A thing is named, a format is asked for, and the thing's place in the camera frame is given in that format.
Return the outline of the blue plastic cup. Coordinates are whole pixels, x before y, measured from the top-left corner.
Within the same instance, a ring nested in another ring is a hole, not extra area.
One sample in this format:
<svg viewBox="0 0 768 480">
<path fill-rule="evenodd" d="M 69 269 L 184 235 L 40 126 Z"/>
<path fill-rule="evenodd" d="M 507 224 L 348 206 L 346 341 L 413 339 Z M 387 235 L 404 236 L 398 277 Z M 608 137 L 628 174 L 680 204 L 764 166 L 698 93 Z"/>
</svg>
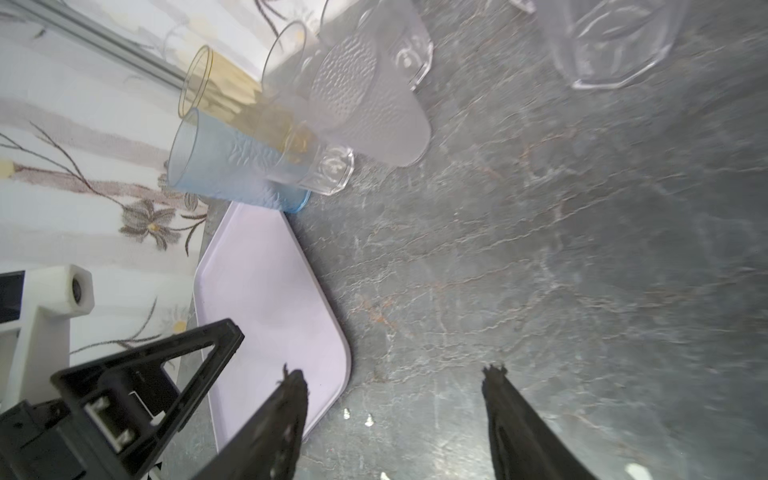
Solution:
<svg viewBox="0 0 768 480">
<path fill-rule="evenodd" d="M 173 141 L 167 184 L 184 193 L 296 213 L 310 192 L 268 178 L 281 157 L 268 144 L 192 108 Z"/>
</svg>

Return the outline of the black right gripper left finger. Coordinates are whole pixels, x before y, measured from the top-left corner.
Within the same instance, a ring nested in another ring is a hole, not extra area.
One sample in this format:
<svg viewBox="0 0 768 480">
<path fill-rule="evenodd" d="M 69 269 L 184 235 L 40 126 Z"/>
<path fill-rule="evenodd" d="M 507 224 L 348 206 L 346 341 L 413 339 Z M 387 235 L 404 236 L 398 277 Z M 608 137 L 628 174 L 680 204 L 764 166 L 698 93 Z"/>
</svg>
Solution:
<svg viewBox="0 0 768 480">
<path fill-rule="evenodd" d="M 220 449 L 196 479 L 292 479 L 308 412 L 308 385 L 300 369 L 284 366 L 261 378 L 237 365 L 215 383 L 197 372 L 195 387 L 212 394 Z"/>
</svg>

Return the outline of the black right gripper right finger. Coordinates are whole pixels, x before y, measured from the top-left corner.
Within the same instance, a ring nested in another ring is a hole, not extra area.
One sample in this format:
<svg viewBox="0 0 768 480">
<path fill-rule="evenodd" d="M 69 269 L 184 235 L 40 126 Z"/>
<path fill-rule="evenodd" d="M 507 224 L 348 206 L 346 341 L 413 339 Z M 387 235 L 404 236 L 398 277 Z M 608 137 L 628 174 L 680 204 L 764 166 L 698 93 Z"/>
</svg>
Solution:
<svg viewBox="0 0 768 480">
<path fill-rule="evenodd" d="M 497 479 L 595 480 L 511 384 L 505 367 L 489 365 L 483 373 L 490 456 Z"/>
</svg>

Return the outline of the frosted dimpled plastic cup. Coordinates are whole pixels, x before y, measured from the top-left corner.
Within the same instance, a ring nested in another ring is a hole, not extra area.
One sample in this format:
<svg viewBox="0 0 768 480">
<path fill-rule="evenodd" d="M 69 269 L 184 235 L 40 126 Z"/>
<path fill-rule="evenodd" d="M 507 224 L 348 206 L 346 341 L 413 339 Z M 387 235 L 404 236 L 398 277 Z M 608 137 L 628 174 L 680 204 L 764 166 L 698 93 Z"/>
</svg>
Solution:
<svg viewBox="0 0 768 480">
<path fill-rule="evenodd" d="M 426 153 L 431 126 L 395 66 L 367 35 L 330 49 L 309 96 L 319 132 L 380 162 L 409 166 Z"/>
</svg>

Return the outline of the clear faceted tumbler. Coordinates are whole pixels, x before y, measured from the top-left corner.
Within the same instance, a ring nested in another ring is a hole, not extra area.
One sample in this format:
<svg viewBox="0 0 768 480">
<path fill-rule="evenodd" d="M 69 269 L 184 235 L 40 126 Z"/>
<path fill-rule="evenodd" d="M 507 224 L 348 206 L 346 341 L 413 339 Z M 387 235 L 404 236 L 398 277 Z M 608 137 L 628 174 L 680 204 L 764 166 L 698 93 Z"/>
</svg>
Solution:
<svg viewBox="0 0 768 480">
<path fill-rule="evenodd" d="M 429 73 L 434 44 L 409 0 L 327 0 L 319 36 L 329 44 L 362 32 L 370 36 L 415 90 Z"/>
<path fill-rule="evenodd" d="M 670 53 L 688 1 L 536 1 L 556 69 L 575 90 L 618 89 Z"/>
</svg>

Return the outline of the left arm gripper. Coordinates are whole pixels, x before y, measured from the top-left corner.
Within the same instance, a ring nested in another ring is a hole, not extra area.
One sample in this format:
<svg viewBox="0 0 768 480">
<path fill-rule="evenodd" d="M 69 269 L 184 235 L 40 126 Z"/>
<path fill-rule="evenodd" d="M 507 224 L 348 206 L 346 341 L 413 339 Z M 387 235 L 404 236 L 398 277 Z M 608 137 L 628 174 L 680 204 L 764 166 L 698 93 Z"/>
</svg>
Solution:
<svg viewBox="0 0 768 480">
<path fill-rule="evenodd" d="M 62 400 L 24 400 L 1 414 L 1 478 L 141 478 L 244 338 L 224 319 L 54 373 L 50 381 Z M 200 350 L 206 358 L 178 387 L 166 364 Z"/>
</svg>

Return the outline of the yellow plastic cup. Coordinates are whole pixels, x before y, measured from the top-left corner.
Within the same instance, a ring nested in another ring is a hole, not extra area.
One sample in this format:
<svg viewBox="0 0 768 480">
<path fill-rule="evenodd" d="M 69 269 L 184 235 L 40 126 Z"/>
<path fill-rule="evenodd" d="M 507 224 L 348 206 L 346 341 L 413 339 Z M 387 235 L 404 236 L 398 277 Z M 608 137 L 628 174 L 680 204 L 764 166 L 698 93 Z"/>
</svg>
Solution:
<svg viewBox="0 0 768 480">
<path fill-rule="evenodd" d="M 178 115 L 206 113 L 280 153 L 307 154 L 319 145 L 292 113 L 271 103 L 261 83 L 210 46 L 201 47 L 184 78 Z"/>
</svg>

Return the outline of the aluminium corner post left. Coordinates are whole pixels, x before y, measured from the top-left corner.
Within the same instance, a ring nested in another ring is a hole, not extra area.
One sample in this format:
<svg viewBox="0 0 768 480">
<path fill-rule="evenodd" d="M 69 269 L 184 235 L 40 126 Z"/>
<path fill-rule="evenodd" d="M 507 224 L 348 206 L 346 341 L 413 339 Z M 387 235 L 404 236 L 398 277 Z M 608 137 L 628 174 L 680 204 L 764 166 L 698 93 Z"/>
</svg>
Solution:
<svg viewBox="0 0 768 480">
<path fill-rule="evenodd" d="M 184 73 L 148 53 L 145 47 L 114 33 L 61 1 L 2 1 L 23 20 L 30 20 L 87 46 L 166 87 L 181 90 Z"/>
</svg>

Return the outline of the clear tall glass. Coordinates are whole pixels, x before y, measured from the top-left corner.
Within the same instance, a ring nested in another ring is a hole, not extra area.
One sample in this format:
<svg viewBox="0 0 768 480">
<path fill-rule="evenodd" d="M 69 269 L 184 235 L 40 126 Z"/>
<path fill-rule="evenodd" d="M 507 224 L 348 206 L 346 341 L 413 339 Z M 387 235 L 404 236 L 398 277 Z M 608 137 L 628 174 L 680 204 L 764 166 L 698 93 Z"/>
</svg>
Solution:
<svg viewBox="0 0 768 480">
<path fill-rule="evenodd" d="M 289 118 L 282 157 L 271 178 L 330 196 L 347 186 L 355 157 L 349 147 L 321 135 L 325 112 L 310 102 L 312 83 L 327 53 L 305 23 L 292 21 L 267 55 L 261 84 L 269 106 Z"/>
</svg>

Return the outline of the lilac plastic tray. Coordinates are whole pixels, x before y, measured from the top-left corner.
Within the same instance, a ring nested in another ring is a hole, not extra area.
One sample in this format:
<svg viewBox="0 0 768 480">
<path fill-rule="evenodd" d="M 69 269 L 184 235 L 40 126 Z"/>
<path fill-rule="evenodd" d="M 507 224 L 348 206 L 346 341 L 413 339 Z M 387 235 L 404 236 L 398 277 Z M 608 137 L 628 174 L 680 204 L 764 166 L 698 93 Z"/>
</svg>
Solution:
<svg viewBox="0 0 768 480">
<path fill-rule="evenodd" d="M 233 203 L 197 267 L 197 323 L 230 318 L 244 340 L 209 392 L 216 446 L 223 449 L 277 387 L 299 369 L 308 385 L 310 433 L 345 390 L 347 339 L 285 217 Z"/>
</svg>

